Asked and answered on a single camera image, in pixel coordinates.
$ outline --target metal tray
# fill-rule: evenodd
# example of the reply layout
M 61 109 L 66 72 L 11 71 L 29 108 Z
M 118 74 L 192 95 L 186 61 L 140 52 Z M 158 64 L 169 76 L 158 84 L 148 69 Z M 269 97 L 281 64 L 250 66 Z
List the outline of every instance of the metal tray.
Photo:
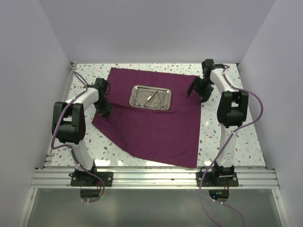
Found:
M 170 108 L 171 90 L 160 87 L 135 85 L 129 105 L 139 108 L 167 111 Z

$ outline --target purple cloth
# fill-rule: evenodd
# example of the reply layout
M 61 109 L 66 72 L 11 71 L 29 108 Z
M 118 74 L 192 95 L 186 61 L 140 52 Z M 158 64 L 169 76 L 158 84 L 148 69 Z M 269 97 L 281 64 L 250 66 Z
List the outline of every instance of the purple cloth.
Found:
M 132 156 L 176 166 L 196 168 L 201 105 L 187 89 L 194 76 L 112 68 L 108 76 L 112 106 L 108 119 L 95 114 L 92 124 Z M 134 85 L 171 90 L 168 111 L 129 105 Z

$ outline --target white wall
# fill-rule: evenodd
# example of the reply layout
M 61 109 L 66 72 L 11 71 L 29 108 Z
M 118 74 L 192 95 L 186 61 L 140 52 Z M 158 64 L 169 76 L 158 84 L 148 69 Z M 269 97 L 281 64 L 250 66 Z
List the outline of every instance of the white wall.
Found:
M 276 169 L 294 227 L 303 222 L 302 9 L 301 0 L 276 0 L 240 63 L 244 87 L 264 102 L 256 130 L 267 167 Z M 257 107 L 250 103 L 254 117 Z
M 0 31 L 0 226 L 16 227 L 70 67 L 37 0 L 1 1 Z
M 240 62 L 274 0 L 40 0 L 70 61 Z

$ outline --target gray wall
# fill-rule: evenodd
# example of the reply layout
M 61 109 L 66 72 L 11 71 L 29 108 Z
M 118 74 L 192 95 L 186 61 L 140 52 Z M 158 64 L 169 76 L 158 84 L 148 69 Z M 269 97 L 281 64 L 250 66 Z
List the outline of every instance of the gray wall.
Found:
M 301 0 L 276 0 L 240 64 L 244 87 L 264 102 L 256 130 L 268 168 L 276 169 L 294 227 L 303 222 L 302 8 Z M 257 107 L 250 103 L 254 117 Z
M 40 0 L 70 61 L 240 62 L 274 0 Z
M 37 0 L 0 7 L 0 226 L 16 227 L 69 62 Z

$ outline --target speckled white surface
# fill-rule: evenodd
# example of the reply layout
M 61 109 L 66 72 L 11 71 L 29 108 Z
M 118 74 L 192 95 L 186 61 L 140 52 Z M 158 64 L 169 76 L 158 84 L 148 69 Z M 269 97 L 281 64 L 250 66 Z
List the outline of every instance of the speckled white surface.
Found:
M 227 75 L 234 84 L 242 88 L 239 72 L 235 64 L 230 64 Z M 155 72 L 169 72 L 185 75 L 202 75 L 201 64 L 78 64 L 76 71 L 80 73 L 89 84 L 94 83 L 97 77 L 107 78 L 111 68 L 124 68 L 135 70 L 147 70 Z M 73 79 L 69 98 L 82 91 L 82 84 Z M 197 166 L 207 166 L 218 153 L 220 144 L 221 128 L 217 121 L 217 108 L 220 101 L 220 93 L 214 89 L 210 99 L 201 105 L 201 126 Z M 148 160 L 135 158 L 121 150 L 98 129 L 91 121 L 95 114 L 92 105 L 85 112 L 86 136 L 85 142 L 90 155 L 95 159 L 98 166 L 169 166 Z M 247 121 L 252 121 L 250 111 Z M 55 153 L 51 166 L 73 166 L 73 160 L 66 148 L 53 150 Z M 255 127 L 249 126 L 240 130 L 234 157 L 235 166 L 265 166 L 262 151 L 258 142 Z

